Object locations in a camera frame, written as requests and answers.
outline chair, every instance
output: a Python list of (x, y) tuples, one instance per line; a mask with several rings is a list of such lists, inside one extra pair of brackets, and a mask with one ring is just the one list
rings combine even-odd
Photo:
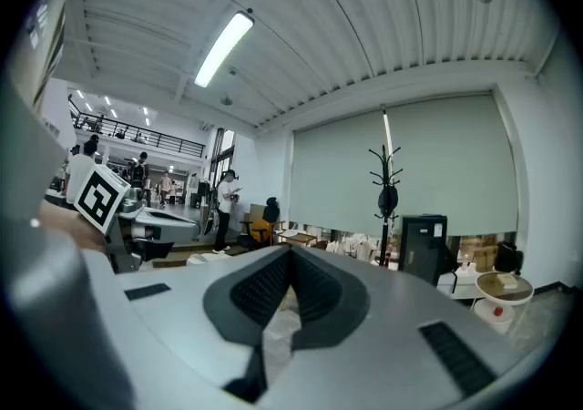
[(237, 243), (249, 251), (272, 245), (274, 227), (283, 224), (283, 222), (277, 221), (280, 217), (277, 199), (269, 198), (266, 204), (262, 219), (256, 221), (243, 220), (241, 222), (241, 224), (245, 225), (247, 234), (237, 237)]

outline bottle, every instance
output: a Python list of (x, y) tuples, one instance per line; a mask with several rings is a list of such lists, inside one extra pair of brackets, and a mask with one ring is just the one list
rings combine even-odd
[(465, 254), (464, 255), (464, 261), (462, 262), (462, 272), (467, 272), (467, 266), (469, 265), (470, 262), (470, 257), (469, 255)]

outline fluorescent light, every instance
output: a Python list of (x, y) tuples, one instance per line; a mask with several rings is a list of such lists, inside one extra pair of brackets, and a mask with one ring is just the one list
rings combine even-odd
[(237, 12), (235, 14), (225, 26), (225, 29), (222, 30), (222, 33), (220, 33), (219, 38), (207, 54), (207, 58), (204, 59), (202, 67), (200, 67), (199, 73), (194, 79), (195, 84), (201, 87), (207, 87), (209, 85), (212, 77), (219, 69), (220, 64), (245, 33), (251, 29), (253, 23), (253, 18), (243, 12)]
[(393, 142), (391, 141), (391, 129), (389, 128), (389, 118), (386, 112), (383, 113), (384, 118), (384, 132), (386, 133), (386, 144), (389, 148), (389, 156), (393, 154)]

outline balcony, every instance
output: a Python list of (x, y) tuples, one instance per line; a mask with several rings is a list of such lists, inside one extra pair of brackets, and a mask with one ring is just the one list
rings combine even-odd
[(145, 145), (146, 149), (157, 149), (161, 153), (182, 156), (186, 159), (201, 159), (205, 145), (158, 133), (148, 128), (136, 127), (128, 123), (105, 117), (78, 112), (73, 105), (71, 120), (76, 131), (97, 133), (100, 137), (109, 137), (112, 145)]

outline coat rack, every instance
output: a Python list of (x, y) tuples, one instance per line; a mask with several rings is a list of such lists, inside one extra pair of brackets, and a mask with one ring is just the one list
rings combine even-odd
[(394, 220), (399, 216), (391, 216), (391, 213), (396, 208), (397, 202), (399, 201), (397, 189), (394, 187), (397, 183), (400, 182), (394, 181), (394, 176), (401, 173), (403, 169), (397, 170), (393, 172), (393, 156), (394, 154), (400, 149), (401, 147), (395, 149), (393, 154), (391, 154), (388, 158), (386, 157), (386, 149), (383, 145), (383, 155), (374, 152), (372, 149), (369, 149), (369, 152), (372, 152), (377, 158), (381, 160), (381, 165), (383, 167), (383, 175), (379, 175), (378, 173), (370, 172), (375, 177), (381, 179), (380, 182), (373, 181), (375, 185), (382, 185), (383, 190), (379, 195), (379, 208), (382, 212), (381, 215), (374, 214), (375, 217), (379, 219), (384, 219), (383, 222), (383, 237), (381, 238), (381, 260), (379, 261), (379, 266), (385, 267), (385, 260), (386, 260), (386, 243), (389, 237), (389, 219), (391, 220), (391, 233), (393, 233), (394, 228)]

